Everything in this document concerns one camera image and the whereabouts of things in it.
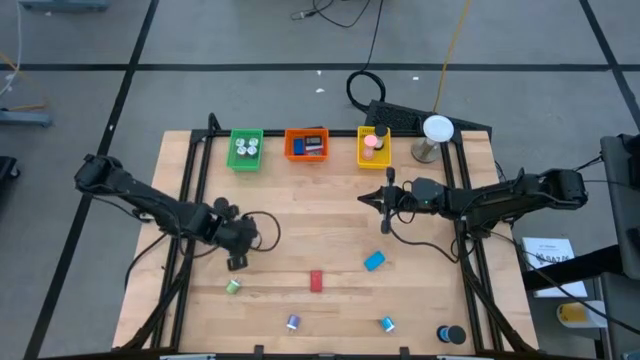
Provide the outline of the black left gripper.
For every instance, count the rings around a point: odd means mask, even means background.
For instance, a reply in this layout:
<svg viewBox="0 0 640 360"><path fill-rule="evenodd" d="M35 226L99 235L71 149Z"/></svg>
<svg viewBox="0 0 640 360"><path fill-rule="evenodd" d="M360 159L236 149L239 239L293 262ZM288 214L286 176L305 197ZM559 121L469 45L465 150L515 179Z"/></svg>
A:
<svg viewBox="0 0 640 360"><path fill-rule="evenodd" d="M229 203L224 212L214 209L220 224L214 235L214 243L227 250L227 268L238 271L248 266L246 254L258 236L257 225L249 216L241 216L239 207Z"/></svg>

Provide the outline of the teal plastic box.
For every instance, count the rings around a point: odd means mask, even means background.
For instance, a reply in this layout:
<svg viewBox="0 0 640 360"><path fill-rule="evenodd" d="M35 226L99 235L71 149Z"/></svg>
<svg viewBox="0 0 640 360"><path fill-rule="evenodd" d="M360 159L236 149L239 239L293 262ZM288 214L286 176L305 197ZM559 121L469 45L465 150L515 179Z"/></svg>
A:
<svg viewBox="0 0 640 360"><path fill-rule="evenodd" d="M386 256L381 251L376 251L367 257L363 265L369 272L373 272L386 262Z"/></svg>

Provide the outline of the black hourglass blue sand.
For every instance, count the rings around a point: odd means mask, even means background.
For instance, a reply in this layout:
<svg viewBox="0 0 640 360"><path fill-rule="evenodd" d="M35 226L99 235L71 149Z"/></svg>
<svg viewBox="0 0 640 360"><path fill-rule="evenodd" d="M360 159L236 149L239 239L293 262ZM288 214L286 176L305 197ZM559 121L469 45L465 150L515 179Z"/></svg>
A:
<svg viewBox="0 0 640 360"><path fill-rule="evenodd" d="M455 345L463 344L467 338L465 330L457 325L442 325L438 327L436 330L436 336L443 343Z"/></svg>

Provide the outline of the yellow plastic basket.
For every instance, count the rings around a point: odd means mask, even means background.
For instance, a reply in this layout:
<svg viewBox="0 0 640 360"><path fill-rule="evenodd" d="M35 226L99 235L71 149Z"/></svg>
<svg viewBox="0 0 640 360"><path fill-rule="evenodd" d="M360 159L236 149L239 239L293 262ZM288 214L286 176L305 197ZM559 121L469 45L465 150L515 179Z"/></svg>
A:
<svg viewBox="0 0 640 360"><path fill-rule="evenodd" d="M376 150L374 145L368 146L366 144L365 138L369 135L378 140L374 126L359 126L357 128L357 164L361 169L384 170L392 162L390 130L386 130L386 134L382 138L383 146L379 150Z"/></svg>

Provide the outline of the green plastic basket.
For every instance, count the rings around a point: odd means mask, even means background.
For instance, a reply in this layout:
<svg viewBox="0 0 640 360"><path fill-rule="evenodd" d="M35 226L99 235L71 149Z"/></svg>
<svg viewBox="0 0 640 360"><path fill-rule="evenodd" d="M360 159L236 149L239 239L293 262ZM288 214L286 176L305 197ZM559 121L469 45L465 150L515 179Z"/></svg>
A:
<svg viewBox="0 0 640 360"><path fill-rule="evenodd" d="M257 155L255 157L251 157L248 154L244 157L239 156L236 153L238 147L235 145L237 138L244 138L246 140L247 149L250 147L248 144L249 139L258 138L259 145L256 147L258 149ZM264 131L262 129L232 129L229 140L227 166L235 172L257 172L261 164L263 139Z"/></svg>

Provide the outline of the black perforated metal case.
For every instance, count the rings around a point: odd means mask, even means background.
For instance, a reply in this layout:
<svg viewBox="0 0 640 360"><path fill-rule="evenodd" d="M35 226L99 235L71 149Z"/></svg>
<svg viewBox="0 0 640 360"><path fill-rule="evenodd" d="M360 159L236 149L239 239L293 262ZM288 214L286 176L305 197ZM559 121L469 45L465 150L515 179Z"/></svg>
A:
<svg viewBox="0 0 640 360"><path fill-rule="evenodd" d="M425 112L413 108L407 108L387 102L372 100L366 110L366 126L385 124L391 130L398 131L421 131L422 123L433 112ZM485 131L492 135L492 128L487 125L461 120L446 115L454 127L461 131Z"/></svg>

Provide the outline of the white dome table lamp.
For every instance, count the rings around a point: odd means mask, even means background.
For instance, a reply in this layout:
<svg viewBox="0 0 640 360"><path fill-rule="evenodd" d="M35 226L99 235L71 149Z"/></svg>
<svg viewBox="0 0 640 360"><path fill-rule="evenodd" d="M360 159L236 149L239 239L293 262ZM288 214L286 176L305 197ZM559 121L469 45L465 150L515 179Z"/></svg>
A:
<svg viewBox="0 0 640 360"><path fill-rule="evenodd" d="M432 163L441 157L441 147L454 134L449 118L442 115L429 116L422 125L423 136L411 147L413 158L420 163Z"/></svg>

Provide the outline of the orange plastic basket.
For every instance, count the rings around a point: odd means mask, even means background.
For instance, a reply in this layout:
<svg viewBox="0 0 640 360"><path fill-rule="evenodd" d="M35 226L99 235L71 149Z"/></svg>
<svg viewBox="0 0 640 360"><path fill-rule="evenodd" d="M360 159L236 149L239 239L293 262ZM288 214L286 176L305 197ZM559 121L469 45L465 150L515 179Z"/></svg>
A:
<svg viewBox="0 0 640 360"><path fill-rule="evenodd" d="M293 154L293 140L306 137L320 136L323 139L324 148L323 156L295 156ZM285 130L284 142L285 157L292 162L323 162L327 159L329 153L329 131L326 128L288 128Z"/></svg>

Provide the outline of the white paper label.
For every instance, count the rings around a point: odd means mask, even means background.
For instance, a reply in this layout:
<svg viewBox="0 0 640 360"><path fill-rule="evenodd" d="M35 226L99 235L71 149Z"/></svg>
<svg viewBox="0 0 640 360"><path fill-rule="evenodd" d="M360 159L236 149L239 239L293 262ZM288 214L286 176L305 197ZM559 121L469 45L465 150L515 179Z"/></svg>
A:
<svg viewBox="0 0 640 360"><path fill-rule="evenodd" d="M569 239L523 237L522 249L527 261L525 263L527 270L539 269L574 258ZM588 297L583 281L562 285L562 289L576 298ZM534 298L567 298L567 295L556 287L535 290L533 296Z"/></svg>

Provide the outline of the black flat bar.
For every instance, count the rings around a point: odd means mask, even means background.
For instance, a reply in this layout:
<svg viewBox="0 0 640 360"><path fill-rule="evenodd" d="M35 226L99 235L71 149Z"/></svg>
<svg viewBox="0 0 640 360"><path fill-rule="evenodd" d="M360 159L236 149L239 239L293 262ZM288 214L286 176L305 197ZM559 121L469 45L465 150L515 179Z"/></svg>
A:
<svg viewBox="0 0 640 360"><path fill-rule="evenodd" d="M618 245L612 245L557 264L522 273L527 291L546 289L598 277L603 273L625 276Z"/></svg>

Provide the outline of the yellow white tape dispenser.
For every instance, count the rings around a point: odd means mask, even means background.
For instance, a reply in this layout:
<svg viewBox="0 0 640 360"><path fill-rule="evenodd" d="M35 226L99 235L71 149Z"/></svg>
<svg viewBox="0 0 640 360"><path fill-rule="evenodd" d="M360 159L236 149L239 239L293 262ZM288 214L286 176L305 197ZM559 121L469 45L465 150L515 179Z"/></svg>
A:
<svg viewBox="0 0 640 360"><path fill-rule="evenodd" d="M564 303L557 307L556 316L561 325L574 329L607 328L608 320L604 303L600 300L586 301L589 307L580 302Z"/></svg>

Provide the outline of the black floor object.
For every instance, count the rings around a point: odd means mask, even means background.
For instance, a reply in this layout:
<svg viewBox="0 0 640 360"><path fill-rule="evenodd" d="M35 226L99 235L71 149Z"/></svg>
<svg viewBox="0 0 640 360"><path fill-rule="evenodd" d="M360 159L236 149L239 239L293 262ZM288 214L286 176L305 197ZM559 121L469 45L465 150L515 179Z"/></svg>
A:
<svg viewBox="0 0 640 360"><path fill-rule="evenodd" d="M0 156L0 182L16 179L20 175L16 158Z"/></svg>

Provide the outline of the grey metal bar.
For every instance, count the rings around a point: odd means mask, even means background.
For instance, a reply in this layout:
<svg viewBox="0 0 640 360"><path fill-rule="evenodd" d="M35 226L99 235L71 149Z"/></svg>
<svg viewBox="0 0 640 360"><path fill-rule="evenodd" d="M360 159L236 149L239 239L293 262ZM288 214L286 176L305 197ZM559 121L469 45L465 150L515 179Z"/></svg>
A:
<svg viewBox="0 0 640 360"><path fill-rule="evenodd" d="M42 126L52 125L51 117L46 113L0 110L0 125Z"/></svg>

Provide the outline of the grey blue metal base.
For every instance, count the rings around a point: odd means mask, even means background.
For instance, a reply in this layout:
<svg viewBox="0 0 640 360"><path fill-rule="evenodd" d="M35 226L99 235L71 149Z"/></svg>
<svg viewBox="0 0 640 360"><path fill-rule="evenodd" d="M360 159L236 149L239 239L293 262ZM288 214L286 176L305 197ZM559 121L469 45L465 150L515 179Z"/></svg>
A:
<svg viewBox="0 0 640 360"><path fill-rule="evenodd" d="M110 6L109 0L17 0L26 10L44 12L101 12Z"/></svg>

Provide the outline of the black aluminium table frame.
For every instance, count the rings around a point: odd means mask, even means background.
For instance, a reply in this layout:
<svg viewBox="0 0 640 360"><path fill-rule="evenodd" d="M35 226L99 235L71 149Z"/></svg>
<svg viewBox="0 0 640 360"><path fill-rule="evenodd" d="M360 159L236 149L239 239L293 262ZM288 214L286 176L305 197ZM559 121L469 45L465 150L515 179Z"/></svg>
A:
<svg viewBox="0 0 640 360"><path fill-rule="evenodd" d="M155 161L153 184L168 194L212 203L225 197L252 211L263 248L247 268L231 273L223 250L202 253L153 332L151 345L179 352L469 354L504 349L508 343L482 304L472 298L459 265L445 252L452 222L419 216L383 235L378 213L357 197L376 190L380 170L361 169L356 132L333 130L323 162L285 157L285 134L264 134L257 172L237 173L227 164L226 131L168 131ZM363 262L381 251L386 262L373 272ZM323 291L310 291L310 272L323 272ZM225 291L231 279L241 288ZM301 319L297 331L286 323ZM395 329L386 333L380 320ZM441 342L438 327L466 332L461 345Z"/></svg>

